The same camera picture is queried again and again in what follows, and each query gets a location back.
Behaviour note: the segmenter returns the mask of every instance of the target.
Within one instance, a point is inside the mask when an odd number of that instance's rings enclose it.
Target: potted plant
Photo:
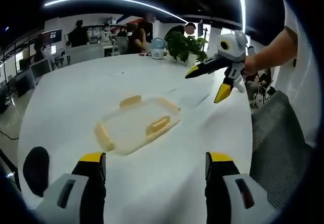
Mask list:
[[[207,42],[204,38],[195,39],[193,36],[185,37],[180,32],[171,32],[166,36],[166,41],[170,56],[186,62],[188,66],[193,66],[196,60],[202,62],[207,58],[206,53],[201,51]]]

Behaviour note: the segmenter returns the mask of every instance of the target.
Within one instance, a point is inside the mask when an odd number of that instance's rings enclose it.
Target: black ceiling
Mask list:
[[[19,36],[33,28],[44,25],[48,19],[85,13],[117,13],[144,16],[147,7],[119,1],[81,0],[44,8],[45,2],[53,0],[0,0],[0,46],[4,48]],[[196,15],[221,18],[241,23],[239,0],[136,0],[165,9],[176,15]],[[282,0],[245,0],[247,9],[247,33],[262,43],[269,43],[282,29],[284,8]],[[178,19],[155,11],[162,22],[179,22]],[[213,26],[238,29],[233,24],[213,21]]]

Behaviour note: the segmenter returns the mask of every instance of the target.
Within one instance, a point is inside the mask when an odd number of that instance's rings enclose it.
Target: white pot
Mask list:
[[[188,67],[193,67],[196,64],[197,55],[189,53],[188,59],[186,60],[186,64]]]

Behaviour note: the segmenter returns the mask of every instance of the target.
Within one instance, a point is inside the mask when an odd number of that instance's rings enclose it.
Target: green plant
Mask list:
[[[197,55],[200,62],[207,58],[206,53],[201,51],[207,42],[204,38],[195,39],[191,36],[185,37],[180,32],[170,32],[165,39],[168,42],[169,53],[175,60],[179,57],[181,61],[186,61],[189,53]]]

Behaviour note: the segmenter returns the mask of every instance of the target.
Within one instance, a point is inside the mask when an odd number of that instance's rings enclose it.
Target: round white table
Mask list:
[[[36,87],[21,125],[18,169],[23,198],[36,208],[22,167],[29,151],[50,156],[49,184],[71,173],[85,153],[101,151],[94,127],[121,100],[163,96],[181,108],[182,121],[128,156],[106,155],[106,223],[205,223],[205,153],[230,155],[249,173],[252,122],[247,93],[236,88],[214,104],[224,70],[185,79],[190,68],[139,55],[101,58],[55,70]]]

